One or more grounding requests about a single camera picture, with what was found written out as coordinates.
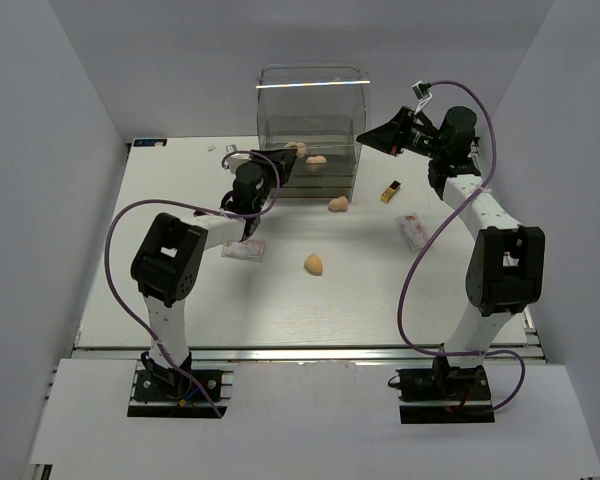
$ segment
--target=white wall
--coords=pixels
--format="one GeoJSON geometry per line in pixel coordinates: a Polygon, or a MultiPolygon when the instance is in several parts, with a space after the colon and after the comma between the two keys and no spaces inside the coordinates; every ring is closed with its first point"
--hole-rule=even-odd
{"type": "MultiPolygon", "coordinates": [[[[271,63],[348,62],[371,75],[374,125],[453,77],[493,111],[553,0],[51,0],[111,118],[134,136],[246,135],[271,63]]],[[[441,119],[439,89],[427,110],[441,119]]]]}
{"type": "Polygon", "coordinates": [[[600,457],[600,1],[556,0],[495,113],[494,189],[547,235],[534,306],[600,457]]]}
{"type": "Polygon", "coordinates": [[[0,0],[0,480],[70,352],[125,149],[46,0],[0,0]]]}

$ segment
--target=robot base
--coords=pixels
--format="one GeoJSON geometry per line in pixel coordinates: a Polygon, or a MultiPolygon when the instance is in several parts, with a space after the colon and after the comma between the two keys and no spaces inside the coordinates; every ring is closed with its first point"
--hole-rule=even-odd
{"type": "MultiPolygon", "coordinates": [[[[191,374],[205,386],[211,399],[221,403],[223,401],[222,379],[225,373],[229,372],[222,370],[191,371],[191,374]]],[[[187,394],[180,398],[174,398],[165,392],[165,387],[161,385],[160,380],[149,371],[138,370],[131,402],[127,409],[127,417],[218,418],[200,391],[196,391],[184,405],[179,405],[180,400],[187,394]]],[[[224,416],[227,407],[218,405],[218,409],[224,416]]]]}
{"type": "Polygon", "coordinates": [[[491,391],[484,370],[471,384],[458,382],[445,385],[446,394],[435,383],[430,368],[399,370],[398,388],[400,400],[400,423],[494,423],[491,408],[491,391]]]}

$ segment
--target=white table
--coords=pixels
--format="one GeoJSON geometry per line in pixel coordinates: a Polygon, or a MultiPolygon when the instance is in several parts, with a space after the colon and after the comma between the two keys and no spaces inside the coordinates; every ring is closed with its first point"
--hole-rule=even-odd
{"type": "MultiPolygon", "coordinates": [[[[240,364],[222,420],[127,418],[131,360],[63,360],[31,463],[50,480],[564,480],[600,475],[564,367],[530,366],[494,424],[400,425],[390,366],[240,364]]],[[[494,399],[517,366],[487,365],[494,399]]]]}
{"type": "MultiPolygon", "coordinates": [[[[257,148],[255,137],[172,138],[164,147],[132,148],[116,212],[145,198],[218,207],[233,175],[220,167],[225,146],[257,148]],[[217,149],[209,152],[214,144],[217,149]]],[[[395,217],[415,212],[429,233],[449,215],[427,182],[427,160],[398,158],[363,149],[347,213],[326,201],[281,200],[254,238],[266,240],[262,263],[221,258],[220,247],[204,254],[197,283],[187,298],[186,331],[192,347],[401,345],[396,305],[415,255],[395,217]],[[389,204],[380,195],[393,181],[402,189],[389,204]],[[311,253],[324,275],[303,269],[311,253]]],[[[154,217],[168,211],[146,206],[126,215],[112,245],[112,270],[122,296],[141,316],[144,302],[131,279],[131,261],[154,217]]],[[[421,264],[405,307],[405,330],[419,344],[444,342],[466,306],[464,276],[473,240],[454,221],[421,264]]],[[[510,321],[498,344],[524,344],[521,318],[510,321]]],[[[149,336],[111,296],[102,264],[93,282],[77,345],[85,348],[144,347],[149,336]]]]}

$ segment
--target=light strip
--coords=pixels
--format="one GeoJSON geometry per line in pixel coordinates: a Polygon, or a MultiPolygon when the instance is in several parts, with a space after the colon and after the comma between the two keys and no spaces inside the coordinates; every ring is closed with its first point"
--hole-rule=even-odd
{"type": "Polygon", "coordinates": [[[363,85],[371,83],[370,80],[349,80],[343,82],[313,82],[313,83],[285,83],[280,85],[256,85],[256,89],[261,88],[288,88],[288,87],[324,87],[327,85],[363,85]]]}

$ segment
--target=gray wall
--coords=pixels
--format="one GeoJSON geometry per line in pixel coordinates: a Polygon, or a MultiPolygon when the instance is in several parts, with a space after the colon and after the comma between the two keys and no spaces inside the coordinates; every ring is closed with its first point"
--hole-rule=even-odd
{"type": "MultiPolygon", "coordinates": [[[[111,118],[134,136],[246,135],[270,63],[349,62],[371,75],[372,122],[453,77],[493,111],[552,0],[51,0],[111,118]]],[[[441,119],[466,96],[439,89],[441,119]]]]}
{"type": "Polygon", "coordinates": [[[46,0],[0,0],[0,480],[70,352],[124,144],[46,0]]]}
{"type": "Polygon", "coordinates": [[[494,191],[547,235],[533,313],[600,457],[600,1],[556,0],[495,113],[494,191]]]}

